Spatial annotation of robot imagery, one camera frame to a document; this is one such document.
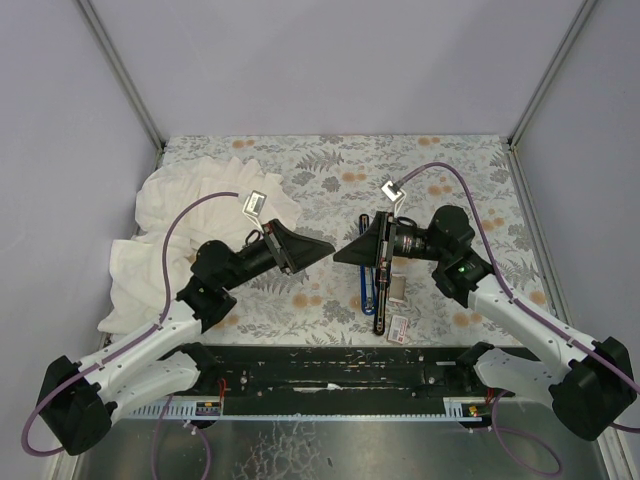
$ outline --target white towel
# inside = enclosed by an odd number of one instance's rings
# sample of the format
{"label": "white towel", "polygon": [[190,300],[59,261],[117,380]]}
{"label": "white towel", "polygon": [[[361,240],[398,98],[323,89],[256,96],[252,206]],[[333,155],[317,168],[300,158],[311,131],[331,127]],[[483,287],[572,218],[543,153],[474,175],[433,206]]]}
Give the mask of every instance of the white towel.
{"label": "white towel", "polygon": [[[113,311],[98,330],[124,334],[156,318],[164,306],[162,242],[175,217],[198,198],[214,192],[246,195],[258,190],[267,195],[262,221],[278,218],[294,230],[302,208],[287,197],[282,176],[264,174],[256,160],[246,164],[202,157],[162,167],[142,186],[136,199],[136,221],[144,235],[115,240],[109,273],[113,278]],[[232,250],[242,248],[255,226],[242,214],[242,203],[231,197],[214,198],[188,213],[174,230],[167,254],[171,295],[175,298],[191,277],[190,258],[211,239],[222,240]]]}

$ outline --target cable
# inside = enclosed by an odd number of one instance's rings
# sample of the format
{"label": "cable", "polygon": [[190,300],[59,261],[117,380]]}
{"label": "cable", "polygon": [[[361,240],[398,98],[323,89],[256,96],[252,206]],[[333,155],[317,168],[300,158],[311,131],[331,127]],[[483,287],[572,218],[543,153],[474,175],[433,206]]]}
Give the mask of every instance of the cable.
{"label": "cable", "polygon": [[[562,475],[564,467],[562,465],[562,461],[560,460],[560,457],[556,452],[553,451],[553,449],[547,443],[544,442],[544,440],[542,440],[540,437],[532,433],[524,432],[522,430],[516,430],[515,428],[498,427],[498,423],[497,423],[498,422],[498,403],[500,403],[500,399],[504,397],[507,393],[509,392],[507,392],[506,390],[503,390],[502,392],[500,392],[500,394],[494,399],[493,406],[491,407],[491,422],[492,422],[491,429],[496,434],[496,438],[498,439],[500,446],[504,449],[505,452],[507,452],[507,455],[509,455],[511,460],[516,462],[521,467],[529,470],[530,472],[535,473],[536,475],[540,475],[546,478],[555,478]],[[527,463],[522,461],[518,456],[516,456],[511,450],[509,450],[509,447],[507,447],[506,443],[504,442],[504,439],[502,438],[502,433],[516,435],[518,437],[526,438],[528,440],[536,442],[538,445],[544,448],[547,452],[549,452],[549,454],[554,458],[554,460],[558,464],[558,469],[555,472],[545,472],[543,470],[538,470],[537,468],[534,468],[531,465],[528,465]]]}
{"label": "cable", "polygon": [[220,412],[222,413],[222,402],[224,401],[224,392],[227,390],[227,380],[222,377],[218,380],[218,385],[220,386],[220,393],[218,396],[220,397]]}
{"label": "cable", "polygon": [[[502,290],[509,297],[509,299],[511,301],[513,301],[513,303],[515,305],[517,305],[518,308],[520,308],[520,310],[525,312],[527,315],[529,315],[534,320],[537,320],[538,322],[540,322],[542,325],[547,327],[549,330],[551,330],[553,333],[558,335],[563,340],[565,340],[565,341],[571,340],[571,344],[572,345],[574,345],[576,348],[578,348],[583,353],[589,355],[591,358],[593,358],[594,360],[596,360],[600,364],[602,364],[605,367],[607,367],[611,372],[616,374],[623,382],[625,382],[627,385],[629,385],[629,387],[631,387],[636,393],[640,394],[640,385],[638,385],[636,382],[634,382],[626,373],[624,373],[622,370],[620,370],[614,364],[609,362],[606,358],[602,357],[601,355],[599,355],[596,352],[594,352],[593,350],[591,350],[589,347],[584,345],[582,342],[580,342],[580,341],[578,341],[576,339],[572,339],[571,335],[566,333],[561,328],[556,327],[553,323],[551,323],[549,320],[544,318],[542,315],[538,314],[537,312],[535,312],[534,310],[529,308],[520,299],[518,299],[518,297],[516,297],[514,295],[514,293],[509,288],[509,285],[507,284],[506,280],[502,276],[502,273],[500,272],[500,268],[498,266],[498,262],[496,261],[495,257],[493,256],[493,251],[491,250],[491,246],[489,245],[489,240],[487,238],[487,234],[484,231],[484,228],[482,227],[482,222],[480,220],[480,215],[478,214],[478,209],[476,208],[476,205],[473,202],[473,197],[471,196],[471,191],[469,190],[469,187],[467,186],[467,183],[464,181],[464,178],[462,178],[462,175],[460,175],[460,172],[458,172],[455,168],[453,168],[451,165],[448,165],[446,163],[442,163],[442,162],[426,163],[426,164],[422,165],[421,167],[418,167],[415,170],[409,172],[404,177],[402,177],[400,179],[400,181],[396,183],[396,186],[398,188],[401,188],[405,183],[407,183],[413,177],[415,177],[416,175],[420,174],[421,172],[423,172],[427,168],[432,168],[432,167],[446,168],[451,173],[453,173],[453,175],[455,175],[455,177],[458,179],[458,181],[460,181],[460,184],[462,185],[462,188],[464,189],[464,193],[466,194],[467,199],[469,200],[469,206],[471,207],[471,212],[473,213],[473,218],[475,219],[476,224],[478,225],[478,231],[480,232],[480,236],[482,237],[482,243],[484,244],[484,247],[485,247],[485,249],[487,251],[487,255],[489,256],[489,261],[491,262],[491,265],[493,265],[493,269],[495,271],[495,276],[498,279],[498,283],[502,287]],[[628,433],[640,433],[640,427],[625,427],[623,425],[618,425],[616,423],[611,424],[611,426],[613,428],[617,429],[617,430],[621,430],[621,431],[628,432]]]}
{"label": "cable", "polygon": [[[169,249],[169,239],[171,238],[173,231],[178,226],[178,223],[180,222],[180,220],[182,220],[185,217],[185,215],[187,215],[187,213],[189,213],[191,210],[193,210],[195,207],[197,207],[201,203],[204,203],[208,200],[211,200],[213,198],[218,198],[218,197],[238,197],[238,194],[236,192],[217,192],[217,193],[211,193],[209,195],[205,195],[204,197],[199,198],[198,200],[193,202],[191,205],[185,208],[182,212],[180,212],[178,216],[175,218],[175,220],[173,221],[173,223],[169,226],[169,229],[167,230],[167,234],[164,237],[164,242],[162,244],[162,278],[164,280],[165,303],[164,303],[164,308],[162,309],[162,313],[160,314],[158,323],[151,326],[149,330],[144,332],[135,340],[132,340],[127,345],[123,346],[122,348],[116,350],[115,352],[105,357],[102,362],[103,364],[113,361],[123,353],[131,350],[133,347],[135,347],[136,345],[140,344],[141,342],[149,338],[149,336],[153,332],[155,332],[158,329],[158,326],[161,325],[162,322],[164,322],[164,320],[167,318],[167,315],[169,314],[169,308],[171,307],[171,285],[169,284],[169,269],[167,266],[167,250]],[[44,451],[36,450],[35,448],[33,448],[29,444],[29,431],[31,430],[31,426],[33,425],[33,422],[35,421],[37,416],[40,414],[40,412],[42,412],[44,407],[46,407],[56,396],[58,396],[61,392],[63,392],[67,387],[69,387],[70,385],[73,385],[78,380],[83,379],[90,373],[96,371],[98,368],[100,368],[100,365],[96,363],[87,367],[82,372],[75,374],[73,377],[69,378],[68,380],[65,380],[56,388],[54,388],[47,396],[45,396],[38,403],[38,405],[36,405],[36,408],[33,410],[33,412],[31,412],[31,414],[27,418],[27,421],[25,422],[24,427],[22,428],[22,435],[20,437],[22,449],[26,453],[34,457],[50,457],[51,455],[56,455],[64,451],[64,447],[58,447],[53,450],[44,450]]]}
{"label": "cable", "polygon": [[485,406],[489,406],[493,398],[495,397],[495,390],[491,387],[487,389],[487,396],[484,399]]}
{"label": "cable", "polygon": [[[169,397],[167,398],[167,401],[162,407],[162,411],[160,412],[160,416],[158,417],[158,421],[156,422],[155,431],[153,432],[153,440],[151,440],[151,475],[153,476],[153,480],[159,479],[158,471],[156,469],[156,466],[158,463],[158,450],[157,450],[158,437],[159,437],[158,432],[160,432],[160,424],[162,423],[162,419],[164,418],[164,416],[167,414],[167,411],[169,410],[169,405],[171,404],[171,400],[173,400],[173,395],[169,395]],[[209,445],[207,436],[204,434],[202,430],[200,430],[197,427],[193,427],[193,431],[196,432],[202,439],[202,442],[204,443],[204,449],[207,455],[207,463],[205,464],[204,473],[202,474],[202,480],[205,480],[209,475],[209,470],[211,469],[211,457],[212,457],[211,446]]]}

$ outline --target patterned table surface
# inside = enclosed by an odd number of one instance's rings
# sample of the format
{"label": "patterned table surface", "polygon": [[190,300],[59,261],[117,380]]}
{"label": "patterned table surface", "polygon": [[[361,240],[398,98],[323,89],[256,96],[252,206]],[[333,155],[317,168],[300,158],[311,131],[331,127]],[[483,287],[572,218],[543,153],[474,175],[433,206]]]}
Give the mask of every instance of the patterned table surface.
{"label": "patterned table surface", "polygon": [[[287,195],[300,203],[297,232],[342,248],[357,235],[357,218],[391,210],[380,191],[426,162],[446,162],[465,177],[491,245],[507,279],[544,305],[527,229],[497,136],[265,136],[172,137],[163,164],[203,155],[246,161],[284,176]],[[462,187],[441,168],[427,170],[405,186],[402,215],[426,227],[436,208],[462,206]],[[486,258],[479,235],[473,244]],[[431,279],[431,262],[394,259],[393,272],[406,275],[406,302],[389,305],[410,321],[405,345],[466,346],[518,342],[497,325],[444,298]],[[358,267],[326,258],[292,277],[270,271],[235,290],[234,310],[204,335],[210,344],[397,345],[372,333],[372,317],[360,310]]]}

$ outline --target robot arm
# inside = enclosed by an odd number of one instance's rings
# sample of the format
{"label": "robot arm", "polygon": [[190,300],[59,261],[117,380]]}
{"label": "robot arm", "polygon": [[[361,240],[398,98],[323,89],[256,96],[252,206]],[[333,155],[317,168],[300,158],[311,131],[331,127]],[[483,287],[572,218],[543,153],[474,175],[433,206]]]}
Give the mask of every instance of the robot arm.
{"label": "robot arm", "polygon": [[329,243],[287,230],[278,220],[262,225],[262,230],[262,239],[237,253],[221,241],[203,244],[191,267],[193,276],[162,324],[143,325],[78,362],[63,356],[49,365],[38,402],[91,367],[40,412],[70,455],[94,446],[132,410],[198,382],[215,382],[215,359],[202,345],[190,342],[234,307],[228,290],[276,266],[296,273],[335,251]]}
{"label": "robot arm", "polygon": [[[547,405],[569,430],[586,440],[595,440],[635,401],[636,393],[571,343],[577,340],[589,346],[632,376],[627,349],[614,338],[596,342],[521,298],[508,284],[511,295],[507,295],[493,266],[471,248],[474,235],[460,207],[440,207],[426,229],[408,218],[378,212],[369,230],[333,258],[377,269],[374,333],[378,335],[385,330],[386,287],[390,283],[393,256],[438,262],[432,277],[443,295],[499,324],[539,359],[525,360],[480,343],[464,355],[464,363],[475,370],[486,386]],[[571,340],[535,321],[514,303],[515,298],[565,331]]]}

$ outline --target white wall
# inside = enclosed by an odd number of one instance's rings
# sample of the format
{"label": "white wall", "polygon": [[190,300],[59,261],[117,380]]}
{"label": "white wall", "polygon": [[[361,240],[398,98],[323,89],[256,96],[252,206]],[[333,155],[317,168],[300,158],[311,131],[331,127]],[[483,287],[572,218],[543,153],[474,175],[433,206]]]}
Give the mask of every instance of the white wall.
{"label": "white wall", "polygon": [[165,136],[509,134],[582,0],[94,0]]}
{"label": "white wall", "polygon": [[0,2],[0,64],[0,476],[35,479],[22,425],[47,365],[97,347],[110,243],[154,151],[73,2]]}
{"label": "white wall", "polygon": [[[520,147],[576,324],[631,351],[640,378],[640,3],[606,0]],[[640,401],[624,415],[640,426]],[[640,439],[629,436],[636,464]]]}

